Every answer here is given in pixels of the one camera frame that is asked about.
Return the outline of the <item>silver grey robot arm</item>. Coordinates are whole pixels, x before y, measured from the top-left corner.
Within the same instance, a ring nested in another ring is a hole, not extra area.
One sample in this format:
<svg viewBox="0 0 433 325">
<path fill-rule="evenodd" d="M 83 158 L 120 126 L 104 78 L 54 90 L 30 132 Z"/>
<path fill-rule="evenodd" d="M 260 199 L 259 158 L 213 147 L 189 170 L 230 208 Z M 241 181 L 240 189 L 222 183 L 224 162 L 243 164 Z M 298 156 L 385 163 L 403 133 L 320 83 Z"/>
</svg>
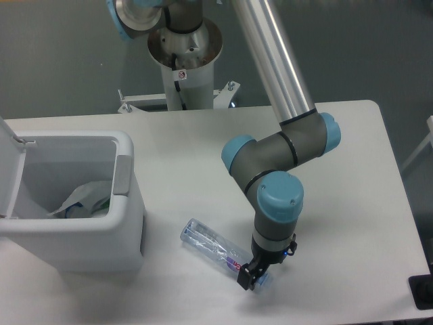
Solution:
<svg viewBox="0 0 433 325">
<path fill-rule="evenodd" d="M 147 35 L 159 64 L 169 110 L 212 109 L 213 65 L 222 50 L 219 28 L 204 17 L 201 1 L 108 1 L 112 21 L 127 40 Z M 248 48 L 279 122 L 262 140 L 239 135 L 221 158 L 252 205 L 252 260 L 238 284 L 251 290 L 270 265 L 296 250 L 295 227 L 304 189 L 290 170 L 336 148 L 341 131 L 332 115 L 317 111 L 272 1 L 234 1 Z"/>
</svg>

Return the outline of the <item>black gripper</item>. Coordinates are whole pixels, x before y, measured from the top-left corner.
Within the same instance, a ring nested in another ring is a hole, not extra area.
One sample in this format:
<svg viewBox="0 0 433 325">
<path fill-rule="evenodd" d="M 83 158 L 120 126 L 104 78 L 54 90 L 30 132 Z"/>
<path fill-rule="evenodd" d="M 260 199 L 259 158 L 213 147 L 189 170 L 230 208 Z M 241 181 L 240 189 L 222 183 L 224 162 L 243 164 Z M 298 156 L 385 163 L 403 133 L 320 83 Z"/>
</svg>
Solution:
<svg viewBox="0 0 433 325">
<path fill-rule="evenodd" d="M 258 234 L 253 236 L 251 244 L 253 259 L 250 267 L 248 264 L 240 267 L 237 283 L 244 290 L 254 290 L 257 286 L 262 286 L 267 280 L 269 266 L 283 263 L 287 256 L 294 255 L 297 247 L 295 234 L 281 242 L 261 238 Z"/>
</svg>

